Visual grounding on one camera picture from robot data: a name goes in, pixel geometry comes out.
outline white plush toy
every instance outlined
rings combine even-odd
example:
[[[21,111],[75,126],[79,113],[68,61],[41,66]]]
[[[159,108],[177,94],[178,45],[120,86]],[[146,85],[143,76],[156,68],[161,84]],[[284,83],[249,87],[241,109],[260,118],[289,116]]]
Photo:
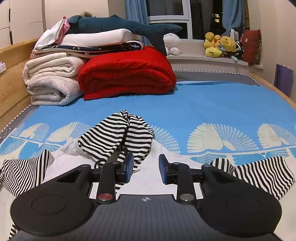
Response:
[[[166,34],[163,36],[165,42],[165,49],[167,54],[180,55],[178,45],[180,43],[180,38],[175,34]]]

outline purple bag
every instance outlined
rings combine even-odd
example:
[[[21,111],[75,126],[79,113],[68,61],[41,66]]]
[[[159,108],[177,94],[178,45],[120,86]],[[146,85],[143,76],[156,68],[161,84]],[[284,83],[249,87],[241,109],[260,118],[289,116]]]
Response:
[[[293,84],[293,69],[280,64],[276,65],[276,75],[274,77],[274,86],[277,87],[286,96],[290,96]]]

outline window pane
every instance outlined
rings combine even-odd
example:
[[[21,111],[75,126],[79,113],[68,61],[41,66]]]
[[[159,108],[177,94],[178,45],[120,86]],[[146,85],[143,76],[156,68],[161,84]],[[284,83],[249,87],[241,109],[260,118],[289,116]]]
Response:
[[[183,15],[182,0],[146,0],[148,16]]]
[[[192,38],[205,39],[207,32],[222,35],[222,0],[190,0]]]
[[[182,30],[175,33],[180,39],[188,39],[188,33],[187,33],[187,23],[170,23],[179,25],[182,27]]]

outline pink cloth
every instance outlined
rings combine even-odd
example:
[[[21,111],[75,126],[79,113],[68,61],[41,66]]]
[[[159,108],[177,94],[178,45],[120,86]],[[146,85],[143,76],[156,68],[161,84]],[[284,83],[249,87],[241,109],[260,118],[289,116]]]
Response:
[[[65,35],[65,33],[70,29],[70,24],[67,21],[67,17],[62,17],[62,19],[64,19],[64,23],[63,23],[63,27],[59,33],[59,38],[55,41],[55,44],[58,44],[61,40],[63,35]]]

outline red cushion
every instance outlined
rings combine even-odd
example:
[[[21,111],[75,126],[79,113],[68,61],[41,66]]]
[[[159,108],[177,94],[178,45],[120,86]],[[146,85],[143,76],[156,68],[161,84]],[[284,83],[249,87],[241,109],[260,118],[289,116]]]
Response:
[[[245,52],[242,60],[248,62],[249,66],[255,65],[261,53],[261,32],[260,30],[245,30],[241,38],[242,47]]]
[[[167,58],[152,46],[92,58],[78,76],[84,100],[119,94],[162,94],[172,90],[176,76]]]

